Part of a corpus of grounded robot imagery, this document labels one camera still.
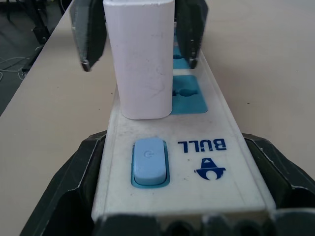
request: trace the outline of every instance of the light blue switch button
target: light blue switch button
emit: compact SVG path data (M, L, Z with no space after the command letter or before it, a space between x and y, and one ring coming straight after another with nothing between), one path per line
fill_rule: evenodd
M133 176L140 185L158 185L165 182L166 163L162 139L147 138L135 142Z

